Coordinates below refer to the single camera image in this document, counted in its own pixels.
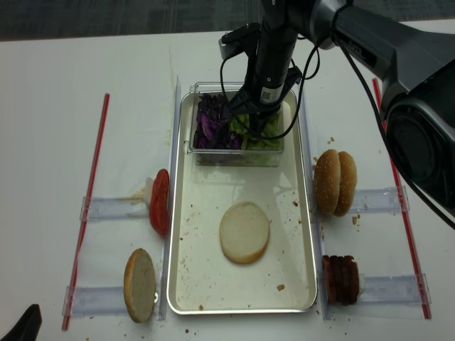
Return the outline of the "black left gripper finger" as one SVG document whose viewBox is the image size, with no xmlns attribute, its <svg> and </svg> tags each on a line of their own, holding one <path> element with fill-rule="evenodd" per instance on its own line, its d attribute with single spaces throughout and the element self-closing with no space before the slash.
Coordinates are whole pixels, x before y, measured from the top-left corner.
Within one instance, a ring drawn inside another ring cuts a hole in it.
<svg viewBox="0 0 455 341">
<path fill-rule="evenodd" d="M 30 305 L 1 341 L 36 341 L 42 324 L 39 304 Z"/>
</svg>

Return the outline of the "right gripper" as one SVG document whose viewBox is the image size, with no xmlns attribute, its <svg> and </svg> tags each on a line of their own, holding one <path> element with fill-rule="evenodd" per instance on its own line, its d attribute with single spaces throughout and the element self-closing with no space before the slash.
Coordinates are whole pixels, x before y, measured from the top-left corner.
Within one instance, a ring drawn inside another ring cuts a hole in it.
<svg viewBox="0 0 455 341">
<path fill-rule="evenodd" d="M 242 88 L 229 101 L 230 113 L 249 114 L 250 136 L 268 138 L 264 129 L 270 113 L 278 109 L 283 99 L 299 82 L 302 73 L 289 67 L 297 41 L 297 32 L 288 25 L 260 24 L 255 55 L 248 57 L 247 74 Z"/>
</svg>

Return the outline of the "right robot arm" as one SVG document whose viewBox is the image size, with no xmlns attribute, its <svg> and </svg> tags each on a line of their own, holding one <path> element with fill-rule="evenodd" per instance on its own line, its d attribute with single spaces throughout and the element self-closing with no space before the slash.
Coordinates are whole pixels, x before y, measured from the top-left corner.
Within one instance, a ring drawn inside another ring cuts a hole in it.
<svg viewBox="0 0 455 341">
<path fill-rule="evenodd" d="M 264 1 L 260 25 L 220 40 L 249 58 L 245 83 L 230 100 L 233 116 L 276 109 L 304 79 L 290 66 L 299 36 L 341 48 L 382 81 L 376 114 L 398 171 L 423 199 L 454 211 L 454 36 L 431 33 L 351 1 Z"/>
</svg>

